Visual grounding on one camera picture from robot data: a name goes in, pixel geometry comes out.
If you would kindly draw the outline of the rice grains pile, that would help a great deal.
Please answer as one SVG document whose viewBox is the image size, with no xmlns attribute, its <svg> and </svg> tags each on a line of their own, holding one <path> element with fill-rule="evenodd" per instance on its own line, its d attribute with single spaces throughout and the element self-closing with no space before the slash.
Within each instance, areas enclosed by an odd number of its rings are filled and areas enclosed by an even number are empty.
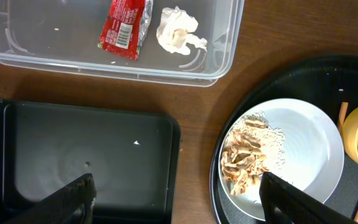
<svg viewBox="0 0 358 224">
<path fill-rule="evenodd" d="M 280 128 L 272 128 L 264 112 L 242 115 L 229 130 L 224 148 L 231 146 L 256 147 L 266 155 L 261 166 L 267 170 L 280 169 L 284 159 L 285 135 Z"/>
</svg>

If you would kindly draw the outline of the clear plastic bin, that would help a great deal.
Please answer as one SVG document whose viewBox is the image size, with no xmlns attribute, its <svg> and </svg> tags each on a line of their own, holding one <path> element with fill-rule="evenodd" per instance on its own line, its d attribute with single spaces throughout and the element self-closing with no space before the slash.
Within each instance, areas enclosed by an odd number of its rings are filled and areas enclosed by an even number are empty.
<svg viewBox="0 0 358 224">
<path fill-rule="evenodd" d="M 231 68 L 242 0 L 155 0 L 137 60 L 98 47 L 110 0 L 0 1 L 0 63 L 13 67 L 184 86 L 214 85 Z M 156 37 L 164 8 L 198 21 L 205 49 L 171 54 Z"/>
</svg>

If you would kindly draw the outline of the grey plate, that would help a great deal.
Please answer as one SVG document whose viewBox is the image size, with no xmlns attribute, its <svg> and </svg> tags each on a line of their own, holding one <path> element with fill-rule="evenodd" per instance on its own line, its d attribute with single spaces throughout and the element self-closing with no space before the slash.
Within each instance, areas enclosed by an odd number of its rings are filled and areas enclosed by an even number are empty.
<svg viewBox="0 0 358 224">
<path fill-rule="evenodd" d="M 311 103 L 280 98 L 260 103 L 235 118 L 229 131 L 255 116 L 280 132 L 278 150 L 268 149 L 269 170 L 317 201 L 324 203 L 334 192 L 344 166 L 341 135 L 332 119 Z"/>
</svg>

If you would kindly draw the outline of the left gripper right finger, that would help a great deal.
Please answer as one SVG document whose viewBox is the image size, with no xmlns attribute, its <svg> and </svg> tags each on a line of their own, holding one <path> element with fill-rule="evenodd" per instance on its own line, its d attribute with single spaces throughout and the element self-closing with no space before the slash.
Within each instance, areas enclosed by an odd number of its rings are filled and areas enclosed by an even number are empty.
<svg viewBox="0 0 358 224">
<path fill-rule="evenodd" d="M 357 224 L 271 172 L 263 173 L 259 195 L 269 224 Z"/>
</svg>

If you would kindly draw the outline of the peanut shells pile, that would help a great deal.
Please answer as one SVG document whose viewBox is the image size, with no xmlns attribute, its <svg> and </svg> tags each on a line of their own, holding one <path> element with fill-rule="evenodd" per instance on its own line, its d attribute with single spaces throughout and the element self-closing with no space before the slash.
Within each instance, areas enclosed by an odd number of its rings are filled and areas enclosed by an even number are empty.
<svg viewBox="0 0 358 224">
<path fill-rule="evenodd" d="M 230 181 L 231 195 L 245 194 L 260 186 L 261 175 L 267 171 L 262 152 L 262 140 L 258 137 L 268 124 L 257 118 L 245 118 L 232 128 L 224 143 L 220 166 L 224 180 Z"/>
</svg>

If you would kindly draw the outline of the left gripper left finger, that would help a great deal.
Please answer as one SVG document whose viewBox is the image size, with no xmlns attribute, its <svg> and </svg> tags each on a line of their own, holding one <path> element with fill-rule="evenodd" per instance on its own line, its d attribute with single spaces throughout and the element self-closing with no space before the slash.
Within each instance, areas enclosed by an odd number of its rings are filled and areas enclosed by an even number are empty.
<svg viewBox="0 0 358 224">
<path fill-rule="evenodd" d="M 93 175 L 84 174 L 5 224 L 91 224 L 96 202 Z"/>
</svg>

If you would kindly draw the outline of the round black tray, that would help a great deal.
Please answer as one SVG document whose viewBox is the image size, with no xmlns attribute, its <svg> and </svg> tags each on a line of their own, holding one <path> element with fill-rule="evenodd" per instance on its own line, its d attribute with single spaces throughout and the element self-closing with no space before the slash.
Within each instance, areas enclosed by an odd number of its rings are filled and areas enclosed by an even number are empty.
<svg viewBox="0 0 358 224">
<path fill-rule="evenodd" d="M 230 126 L 253 106 L 276 98 L 295 98 L 314 104 L 337 121 L 342 102 L 348 102 L 346 116 L 358 107 L 358 57 L 331 55 L 316 57 L 275 72 L 254 87 L 226 121 L 215 144 L 209 171 L 209 194 L 216 223 L 264 223 L 242 213 L 224 195 L 218 180 L 218 151 Z M 339 186 L 325 203 L 354 218 L 358 208 L 358 165 L 345 155 Z"/>
</svg>

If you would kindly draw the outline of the black rectangular tray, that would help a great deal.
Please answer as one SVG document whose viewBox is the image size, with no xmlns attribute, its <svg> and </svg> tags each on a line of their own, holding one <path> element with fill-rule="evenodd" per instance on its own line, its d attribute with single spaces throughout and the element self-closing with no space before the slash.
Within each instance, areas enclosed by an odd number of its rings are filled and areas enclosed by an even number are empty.
<svg viewBox="0 0 358 224">
<path fill-rule="evenodd" d="M 94 223 L 170 223 L 180 140 L 166 114 L 0 99 L 0 223 L 87 173 Z"/>
</svg>

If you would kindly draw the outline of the white napkin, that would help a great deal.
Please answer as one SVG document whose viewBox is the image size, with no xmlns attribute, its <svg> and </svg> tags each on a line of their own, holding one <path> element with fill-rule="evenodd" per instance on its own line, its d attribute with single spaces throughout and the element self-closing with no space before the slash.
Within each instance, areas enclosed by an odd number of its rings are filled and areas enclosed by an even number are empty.
<svg viewBox="0 0 358 224">
<path fill-rule="evenodd" d="M 187 44 L 207 51 L 208 41 L 193 34 L 197 28 L 198 21 L 185 10 L 178 6 L 174 9 L 165 7 L 162 9 L 160 25 L 156 32 L 158 43 L 171 54 L 189 55 L 191 50 Z"/>
</svg>

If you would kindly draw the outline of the red ketchup packet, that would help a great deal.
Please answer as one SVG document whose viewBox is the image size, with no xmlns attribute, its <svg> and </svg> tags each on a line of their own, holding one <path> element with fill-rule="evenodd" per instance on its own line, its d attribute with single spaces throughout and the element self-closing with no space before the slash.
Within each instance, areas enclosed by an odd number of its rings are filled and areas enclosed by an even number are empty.
<svg viewBox="0 0 358 224">
<path fill-rule="evenodd" d="M 137 60 L 152 20 L 153 0 L 113 0 L 98 47 Z"/>
</svg>

